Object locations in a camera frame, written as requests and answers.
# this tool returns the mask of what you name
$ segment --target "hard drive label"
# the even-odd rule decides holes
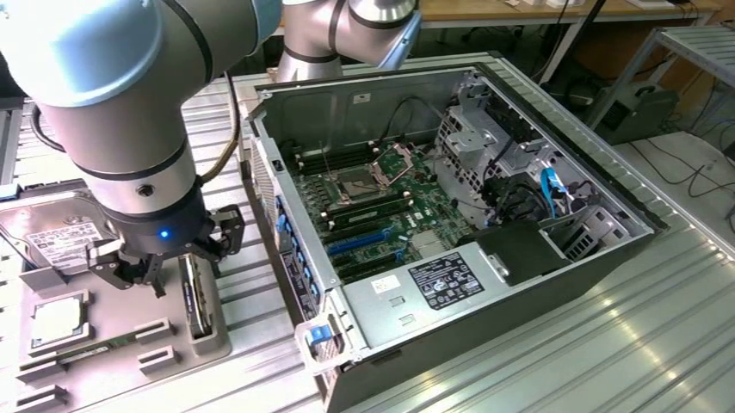
[[[440,310],[484,291],[458,252],[409,268],[408,273],[433,310]]]
[[[87,244],[103,239],[92,222],[28,234],[27,237],[56,269],[87,265]]]

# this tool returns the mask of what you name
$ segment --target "screw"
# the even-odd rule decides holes
[[[136,193],[144,198],[147,198],[151,195],[153,195],[153,190],[155,190],[153,185],[149,185],[145,183],[136,188]]]

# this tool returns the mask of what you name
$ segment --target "robotic arm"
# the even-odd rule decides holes
[[[339,75],[337,53],[383,67],[403,62],[417,32],[416,0],[345,3],[287,4],[281,79]],[[191,252],[217,262],[240,250],[237,206],[204,208],[201,187],[213,176],[196,175],[180,109],[255,52],[280,14],[273,0],[0,0],[12,76],[120,235],[88,248],[89,269],[117,288],[144,283],[160,295],[164,259]],[[327,57],[323,70],[315,62]]]

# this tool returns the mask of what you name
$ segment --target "aluminum table surface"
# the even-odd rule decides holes
[[[735,406],[735,268],[731,247],[672,209],[666,194],[635,171],[584,124],[503,59],[486,54],[417,59],[407,67],[483,61],[639,196],[672,229],[578,300],[377,395],[352,411],[727,411]],[[364,65],[348,73],[371,71]],[[252,86],[267,75],[236,79],[251,107]],[[197,170],[227,142],[225,84],[185,104]],[[69,179],[63,156],[35,140],[24,117],[16,182]],[[247,219],[244,189],[232,160],[205,187],[209,208],[236,202]],[[244,251],[223,262],[220,297],[233,343],[220,362],[132,391],[99,411],[320,411],[316,384],[303,370],[293,327],[255,225]],[[0,388],[12,380],[13,303],[20,261],[0,249]]]

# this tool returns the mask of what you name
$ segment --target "blue pcie slot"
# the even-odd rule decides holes
[[[337,245],[332,245],[327,249],[327,254],[329,256],[335,256],[336,254],[341,254],[343,252],[355,250],[356,248],[371,245],[372,243],[381,243],[391,236],[391,232],[392,232],[392,228],[385,228],[384,230],[380,230],[373,234],[365,235],[364,237],[352,239],[345,243],[339,243]]]

